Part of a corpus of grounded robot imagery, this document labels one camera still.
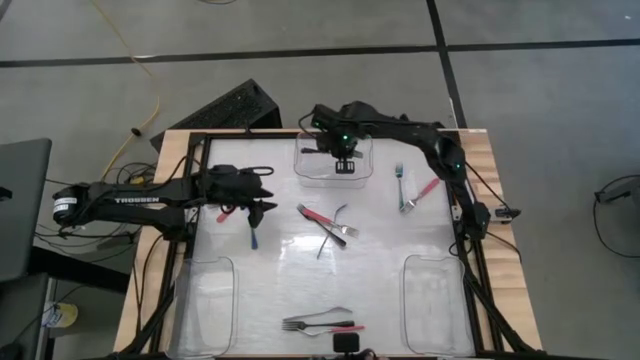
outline clear plastic bin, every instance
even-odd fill
[[[236,338],[238,276],[226,257],[187,260],[176,279],[176,313],[166,352],[171,359],[213,358]]]
[[[337,174],[337,159],[331,154],[303,153],[302,149],[317,149],[316,140],[305,133],[298,134],[294,151],[294,170],[300,185],[304,187],[328,187],[358,189],[365,186],[373,174],[373,141],[358,140],[355,151],[362,157],[353,157],[353,174]]]
[[[407,257],[401,273],[402,328],[411,351],[472,356],[473,340],[462,288],[464,265],[453,257]]]

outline yellow cable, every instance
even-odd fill
[[[129,47],[127,42],[124,40],[124,37],[122,37],[122,34],[120,34],[120,31],[118,31],[118,28],[113,23],[113,21],[111,21],[111,18],[109,18],[107,13],[105,13],[104,10],[102,10],[102,8],[100,7],[100,5],[98,5],[98,2],[96,0],[91,0],[91,3],[96,8],[96,10],[98,10],[100,15],[102,15],[102,18],[104,18],[104,20],[109,24],[109,26],[111,26],[111,29],[113,30],[113,32],[116,35],[118,35],[118,38],[120,38],[120,42],[127,49],[127,53],[129,54],[129,58],[131,58],[131,61],[133,61],[134,63],[138,64],[138,66],[140,66],[142,68],[142,70],[144,70],[144,72],[146,72],[147,75],[149,75],[149,78],[151,78],[151,83],[153,84],[153,87],[156,90],[156,108],[155,108],[155,110],[153,110],[153,113],[151,114],[151,116],[149,116],[149,118],[147,120],[145,120],[138,127],[139,130],[142,130],[145,127],[147,127],[149,124],[151,124],[151,122],[158,116],[158,113],[160,112],[160,91],[158,90],[158,86],[156,84],[156,79],[153,76],[153,73],[144,64],[142,64],[142,63],[138,62],[138,60],[136,60],[136,57],[133,55],[133,52],[131,51],[131,48]],[[120,146],[118,151],[116,151],[116,153],[111,158],[111,161],[109,161],[109,164],[107,165],[107,167],[104,169],[104,172],[102,173],[102,180],[104,180],[104,178],[107,176],[107,173],[109,172],[109,170],[113,167],[113,164],[115,164],[116,160],[118,160],[120,155],[122,155],[122,152],[124,151],[124,149],[127,147],[127,145],[129,145],[129,143],[133,139],[134,139],[134,135],[133,134],[129,135],[127,140],[125,140],[125,142],[122,144],[122,146]]]

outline wooden table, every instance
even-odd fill
[[[197,130],[194,132],[205,132],[206,130]],[[242,133],[244,130],[208,130],[210,133]],[[254,130],[258,132],[295,132],[298,129],[277,129],[277,130]],[[162,151],[158,159],[155,182],[165,181],[173,172],[178,162],[186,155],[190,130],[170,130],[165,133]],[[499,194],[502,195],[502,187],[500,186],[500,178],[496,168],[495,159],[489,142],[489,135],[483,129],[463,129],[458,130],[462,147],[464,148],[467,161],[473,166],[480,176]],[[182,174],[182,166],[176,174]],[[489,190],[478,180],[478,178],[469,171],[469,180],[473,186],[476,196],[487,206],[499,206],[499,201],[489,192]],[[515,239],[510,225],[492,224],[489,231],[515,244]],[[138,249],[135,258],[136,269],[138,271],[138,279],[142,278],[142,268],[147,258],[149,249],[153,241],[158,237],[159,233],[152,227],[145,227],[140,236]],[[142,322],[145,323],[149,316],[153,313],[158,303],[160,293],[160,284],[164,271],[165,261],[168,253],[169,243],[161,241],[156,245],[149,259],[149,265],[145,279],[145,294],[142,304]],[[517,254],[501,245],[499,242],[487,236],[483,241],[484,255],[489,272],[493,297],[496,306],[511,326],[520,334],[525,342],[534,348],[540,349],[540,338],[536,327],[533,310],[529,301],[522,266],[518,261]],[[176,271],[180,266],[182,255],[178,255],[180,259],[176,261]],[[485,349],[493,348],[491,342],[491,333],[489,331],[486,313],[482,305],[477,304],[478,315],[480,318],[480,326]],[[168,347],[170,333],[173,321],[173,305],[169,309],[164,319],[163,332],[160,342],[160,349],[164,350]],[[121,350],[127,346],[135,336],[136,327],[136,297],[131,276],[127,297],[120,318],[118,334],[114,345],[114,351]]]

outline gray floor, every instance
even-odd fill
[[[140,55],[346,46],[429,45],[426,4],[405,1],[103,0]],[[640,37],[635,1],[448,0],[437,2],[449,44]],[[89,2],[13,0],[0,21],[0,60],[124,56]],[[638,47],[452,53],[470,127],[488,128],[544,347],[552,353],[637,359],[640,261],[608,253],[593,231],[593,192],[638,173]],[[285,126],[315,103],[359,99],[387,113],[455,126],[436,53],[154,64],[166,128],[231,87],[254,78],[280,105]],[[49,137],[49,177],[97,179],[128,129],[154,106],[154,88],[135,65],[0,69],[0,142]],[[145,140],[123,159],[153,162]],[[52,225],[57,188],[48,185],[41,222]],[[617,249],[640,253],[637,209],[602,208]],[[92,225],[88,231],[108,228]],[[85,254],[87,258],[106,256]],[[126,270],[131,254],[107,266]],[[64,293],[72,284],[62,284]],[[108,353],[122,296],[74,294],[81,322],[56,359]]]

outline pink handle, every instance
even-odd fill
[[[324,217],[324,216],[322,216],[322,215],[320,215],[320,214],[318,214],[316,212],[313,212],[313,211],[311,211],[311,210],[309,210],[307,208],[304,208],[302,210],[302,214],[305,215],[305,216],[308,216],[308,217],[310,217],[310,218],[312,218],[314,220],[323,222],[325,224],[331,224],[332,223],[332,221],[330,219],[327,219],[326,217]]]
[[[218,218],[216,219],[216,221],[217,221],[217,222],[219,222],[219,223],[222,223],[222,222],[224,222],[225,220],[227,220],[227,218],[229,217],[229,215],[231,215],[232,213],[233,213],[233,211],[232,211],[232,212],[230,212],[230,213],[228,213],[228,214],[222,213],[222,214],[218,215]]]
[[[344,328],[333,328],[329,330],[329,332],[349,332],[349,331],[358,331],[358,330],[364,330],[364,325],[347,326]]]
[[[433,188],[438,186],[439,183],[440,183],[440,179],[438,178],[431,180],[431,182],[427,186],[425,186],[425,188],[422,189],[422,191],[420,191],[420,194],[418,194],[418,197],[416,199],[422,199],[425,195],[430,193],[431,190],[433,190]]]

